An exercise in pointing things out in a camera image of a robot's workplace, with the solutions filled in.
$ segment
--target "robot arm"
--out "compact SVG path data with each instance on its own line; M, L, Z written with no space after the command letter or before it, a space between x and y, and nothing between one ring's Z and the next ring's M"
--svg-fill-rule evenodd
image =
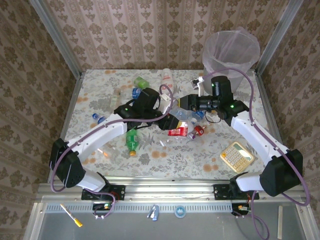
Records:
M211 79L212 96L202 96L202 78L192 80L198 94L190 94L180 99L180 107L192 111L215 110L218 116L230 127L237 130L257 151L265 169L263 172L242 173L235 176L230 184L236 192L265 191L270 196L276 196L300 184L281 150L302 173L303 157L298 150L290 151L286 146L276 141L255 119L250 118L249 108L242 102L234 100L230 81L226 76L217 76ZM267 141L253 126L255 124L272 142Z
M93 151L117 136L138 127L144 120L151 120L147 124L156 124L162 130L175 129L179 121L170 114L157 121L152 121L152 119L159 118L166 113L170 103L171 99L168 100L165 94L159 95L151 88L144 89L138 99L119 106L105 121L88 132L67 142L61 138L56 140L51 150L50 168L54 170L62 154L69 147L75 145L65 154L58 165L56 170L58 178L66 188L80 186L94 192L109 192L110 184L108 181L100 173L84 168L82 163Z

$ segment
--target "small bottle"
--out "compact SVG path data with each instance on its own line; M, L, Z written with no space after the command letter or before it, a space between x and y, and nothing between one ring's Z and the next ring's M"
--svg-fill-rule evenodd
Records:
M97 120L98 124L102 123L104 120L107 119L105 116L99 116L99 114L97 114L97 113L92 114L92 118L94 120Z
M132 98L133 99L137 99L141 93L142 89L135 87L134 89L132 89Z
M190 121L192 124L196 124L198 122L201 122L201 120L205 117L205 114L202 111L193 111L191 113L191 119Z
M136 149L139 145L136 129L131 129L126 133L125 144L130 151L129 152L130 156L135 156L137 154Z
M138 76L136 79L133 80L133 84L137 88L145 89L149 87L149 82L147 80L144 80L142 77Z
M110 100L110 109L114 110L117 107L119 107L120 104L120 94L121 94L121 90L120 88L116 88L113 91L111 100Z
M172 93L174 93L174 79L172 78L172 73L169 68L165 68L162 70L162 82L161 84L165 84L168 86L168 88L171 90ZM166 89L166 87L161 88L163 94L167 94L169 96L169 91Z

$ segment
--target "clear plastic bottle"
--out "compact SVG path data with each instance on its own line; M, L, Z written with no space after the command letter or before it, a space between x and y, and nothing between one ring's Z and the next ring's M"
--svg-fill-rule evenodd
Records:
M113 91L113 94L111 96L110 100L110 110L113 111L120 105L120 95L121 95L121 90L120 88L115 88Z
M126 133L125 144L129 149L130 156L135 156L137 154L136 149L139 145L137 130L131 129Z
M172 108L169 113L182 122L186 122L191 115L190 111L184 110L183 108L178 106Z
M169 68L163 69L161 76L162 76L161 84L167 85L167 87L171 90L171 92L174 93L174 79L172 77L171 70ZM161 90L162 90L162 93L167 94L169 96L169 91L164 86L161 88Z

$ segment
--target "plastic bag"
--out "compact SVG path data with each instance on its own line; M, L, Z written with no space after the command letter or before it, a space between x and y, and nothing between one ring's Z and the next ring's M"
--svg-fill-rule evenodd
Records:
M260 46L257 38L243 27L219 31L205 41L202 55L204 74L223 68L236 68L246 73L259 57ZM234 70L225 70L214 74L213 77L219 75L225 75L230 79L233 93L243 79L243 76ZM205 79L204 89L208 94L212 94L211 77Z

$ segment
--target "patterned wallpaper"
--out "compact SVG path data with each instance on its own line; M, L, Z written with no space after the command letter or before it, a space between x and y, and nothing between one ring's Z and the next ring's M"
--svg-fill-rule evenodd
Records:
M0 1L0 239L22 239L75 84L28 1Z
M320 1L303 2L262 79L282 140L303 154L320 227Z
M82 71L203 69L208 36L242 26L265 49L288 0L45 0Z

